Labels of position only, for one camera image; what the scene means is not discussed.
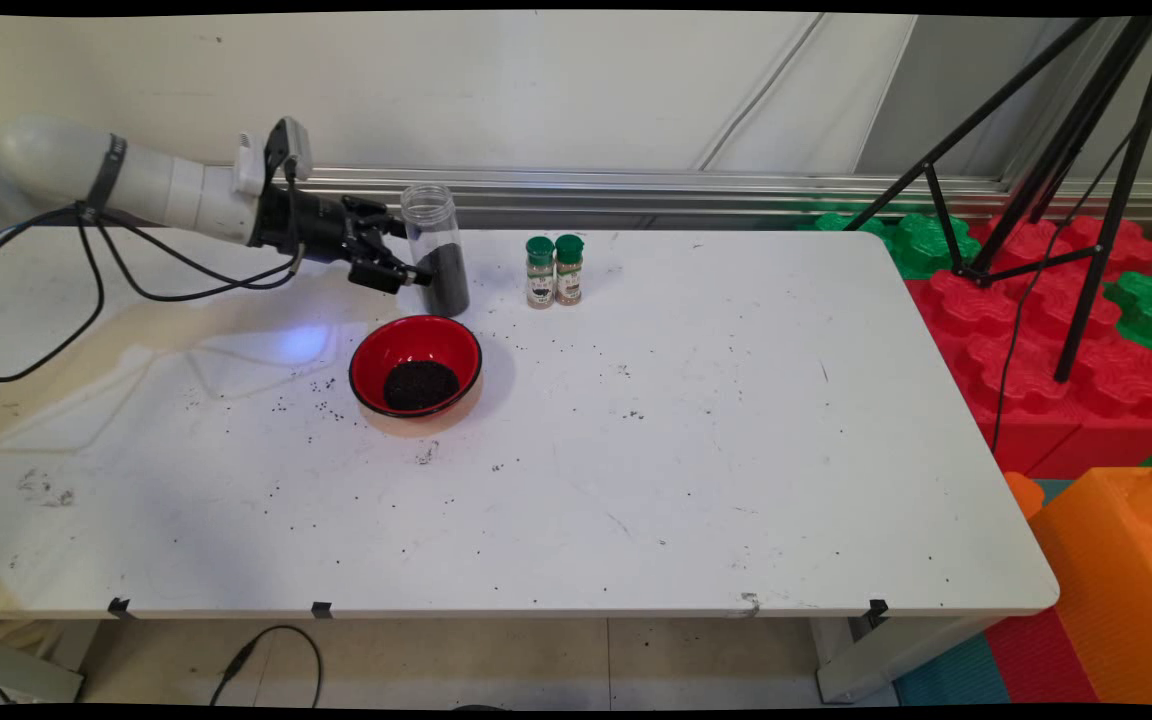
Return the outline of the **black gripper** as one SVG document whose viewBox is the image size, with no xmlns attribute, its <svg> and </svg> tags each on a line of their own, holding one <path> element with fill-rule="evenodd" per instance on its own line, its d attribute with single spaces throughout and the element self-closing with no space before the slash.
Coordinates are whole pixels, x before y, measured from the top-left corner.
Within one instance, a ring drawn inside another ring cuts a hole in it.
<svg viewBox="0 0 1152 720">
<path fill-rule="evenodd" d="M 407 240 L 401 215 L 393 215 L 384 202 L 342 195 L 329 197 L 266 183 L 262 188 L 251 247 L 273 247 L 278 252 L 316 263 L 349 262 L 348 281 L 384 293 L 397 293 L 407 286 L 430 287 L 434 274 L 419 266 L 402 263 L 384 243 L 351 247 L 355 222 L 361 232 L 376 229 L 381 234 Z"/>
</svg>

